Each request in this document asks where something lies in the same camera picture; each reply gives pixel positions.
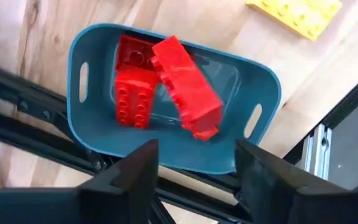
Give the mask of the teal blue plastic bin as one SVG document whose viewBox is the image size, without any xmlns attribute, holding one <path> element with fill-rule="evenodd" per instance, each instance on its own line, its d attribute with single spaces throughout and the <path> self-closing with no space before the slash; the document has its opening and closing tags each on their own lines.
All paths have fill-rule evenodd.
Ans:
<svg viewBox="0 0 358 224">
<path fill-rule="evenodd" d="M 112 92 L 117 46 L 127 34 L 150 42 L 164 35 L 120 24 L 93 24 L 80 31 L 70 45 L 67 76 L 68 125 L 76 141 L 102 154 L 125 157 L 150 139 L 159 141 L 161 165 L 206 174 L 233 172 L 235 141 L 256 106 L 262 112 L 248 141 L 258 144 L 280 105 L 282 89 L 276 74 L 261 63 L 185 42 L 195 64 L 224 103 L 223 121 L 209 141 L 195 139 L 180 125 L 173 101 L 157 89 L 150 126 L 124 127 L 115 119 Z"/>
</svg>

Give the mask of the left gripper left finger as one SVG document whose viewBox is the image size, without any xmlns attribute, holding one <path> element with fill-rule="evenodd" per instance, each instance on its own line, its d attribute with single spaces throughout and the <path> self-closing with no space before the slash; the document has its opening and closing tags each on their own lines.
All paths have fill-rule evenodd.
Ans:
<svg viewBox="0 0 358 224">
<path fill-rule="evenodd" d="M 146 224 L 158 179 L 152 139 L 78 187 L 81 224 Z"/>
</svg>

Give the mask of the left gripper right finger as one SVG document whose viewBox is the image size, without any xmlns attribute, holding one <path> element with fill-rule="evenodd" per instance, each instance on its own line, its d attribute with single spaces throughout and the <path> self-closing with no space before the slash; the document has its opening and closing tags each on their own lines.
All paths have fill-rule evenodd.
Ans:
<svg viewBox="0 0 358 224">
<path fill-rule="evenodd" d="M 324 224 L 337 220 L 337 186 L 273 154 L 237 140 L 238 201 L 255 224 Z"/>
</svg>

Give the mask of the silver frame bracket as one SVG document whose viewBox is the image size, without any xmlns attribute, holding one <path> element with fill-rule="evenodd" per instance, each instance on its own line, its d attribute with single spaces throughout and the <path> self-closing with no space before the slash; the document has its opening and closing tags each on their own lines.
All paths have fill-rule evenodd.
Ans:
<svg viewBox="0 0 358 224">
<path fill-rule="evenodd" d="M 303 141 L 300 167 L 324 180 L 328 180 L 331 156 L 332 129 L 317 125 Z"/>
</svg>

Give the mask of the yellow toy block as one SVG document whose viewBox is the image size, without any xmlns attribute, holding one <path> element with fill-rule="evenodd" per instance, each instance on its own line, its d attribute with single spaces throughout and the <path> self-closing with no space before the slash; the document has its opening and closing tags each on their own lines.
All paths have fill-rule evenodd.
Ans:
<svg viewBox="0 0 358 224">
<path fill-rule="evenodd" d="M 340 0 L 246 0 L 246 5 L 312 41 L 342 8 Z"/>
</svg>

